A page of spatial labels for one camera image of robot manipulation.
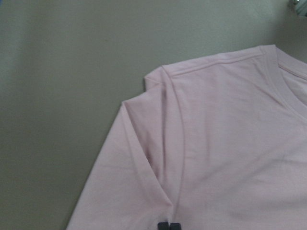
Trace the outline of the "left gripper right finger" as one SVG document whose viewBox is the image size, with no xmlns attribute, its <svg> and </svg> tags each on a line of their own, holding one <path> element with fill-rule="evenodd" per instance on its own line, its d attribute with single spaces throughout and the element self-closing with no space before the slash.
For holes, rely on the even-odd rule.
<svg viewBox="0 0 307 230">
<path fill-rule="evenodd" d="M 170 223 L 170 230 L 181 230 L 180 223 Z"/>
</svg>

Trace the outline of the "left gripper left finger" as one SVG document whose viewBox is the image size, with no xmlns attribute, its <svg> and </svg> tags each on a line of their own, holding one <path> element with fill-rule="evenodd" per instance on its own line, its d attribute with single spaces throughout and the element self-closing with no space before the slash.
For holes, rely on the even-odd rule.
<svg viewBox="0 0 307 230">
<path fill-rule="evenodd" d="M 168 222 L 159 222 L 157 224 L 158 230 L 169 230 L 169 223 Z"/>
</svg>

